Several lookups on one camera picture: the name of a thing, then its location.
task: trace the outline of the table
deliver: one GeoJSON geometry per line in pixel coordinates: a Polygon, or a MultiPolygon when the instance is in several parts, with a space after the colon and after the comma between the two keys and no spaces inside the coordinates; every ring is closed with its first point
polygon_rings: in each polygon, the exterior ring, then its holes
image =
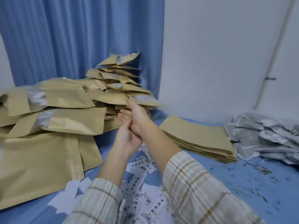
{"type": "MultiPolygon", "coordinates": [[[[167,115],[154,111],[155,123],[160,125],[167,115]]],[[[117,130],[95,136],[103,159],[112,147],[117,130]]],[[[232,193],[248,203],[258,215],[271,224],[298,224],[299,221],[299,168],[288,166],[275,160],[255,158],[248,162],[238,159],[236,163],[224,164],[212,159],[188,152],[200,162],[212,175],[221,180],[232,193]],[[272,173],[264,174],[253,165],[262,165],[272,173]]],[[[138,151],[130,162],[141,155],[138,151]]],[[[86,171],[85,176],[94,179],[101,166],[86,171]]],[[[133,177],[125,173],[125,180],[133,177]]],[[[144,180],[147,184],[162,184],[161,173],[157,170],[148,174],[144,180]]],[[[16,205],[0,211],[2,224],[60,224],[66,214],[55,214],[56,209],[47,206],[58,192],[38,199],[16,205]]]]}

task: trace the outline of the person's left hand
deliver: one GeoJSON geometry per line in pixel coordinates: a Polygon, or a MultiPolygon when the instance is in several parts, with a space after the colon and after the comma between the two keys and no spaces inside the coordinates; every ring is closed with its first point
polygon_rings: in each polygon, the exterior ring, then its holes
{"type": "Polygon", "coordinates": [[[132,123],[132,117],[129,117],[119,128],[113,144],[115,149],[120,149],[122,153],[125,153],[124,155],[128,155],[128,158],[133,156],[142,144],[141,137],[131,129],[132,123]]]}

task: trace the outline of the person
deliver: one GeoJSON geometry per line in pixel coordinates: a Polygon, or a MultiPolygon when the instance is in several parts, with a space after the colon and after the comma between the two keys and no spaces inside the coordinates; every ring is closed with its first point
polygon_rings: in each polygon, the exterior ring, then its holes
{"type": "Polygon", "coordinates": [[[91,183],[69,223],[119,224],[124,206],[121,184],[130,157],[144,141],[159,171],[173,208],[174,223],[265,223],[187,152],[153,123],[144,108],[129,99],[118,118],[123,122],[100,172],[91,183]]]}

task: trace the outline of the blue curtain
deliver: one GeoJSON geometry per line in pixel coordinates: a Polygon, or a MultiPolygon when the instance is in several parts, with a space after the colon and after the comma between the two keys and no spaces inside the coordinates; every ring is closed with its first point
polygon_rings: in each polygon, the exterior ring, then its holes
{"type": "Polygon", "coordinates": [[[109,54],[141,52],[141,85],[159,94],[164,0],[0,0],[16,86],[84,78],[109,54]]]}

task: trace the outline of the plaid shirt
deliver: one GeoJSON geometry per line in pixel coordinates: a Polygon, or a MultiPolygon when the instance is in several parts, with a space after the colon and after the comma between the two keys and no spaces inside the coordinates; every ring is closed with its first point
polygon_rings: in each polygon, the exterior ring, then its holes
{"type": "MultiPolygon", "coordinates": [[[[186,152],[177,153],[168,162],[163,186],[174,210],[175,223],[265,223],[186,152]]],[[[123,206],[120,188],[97,178],[64,224],[119,224],[123,206]]]]}

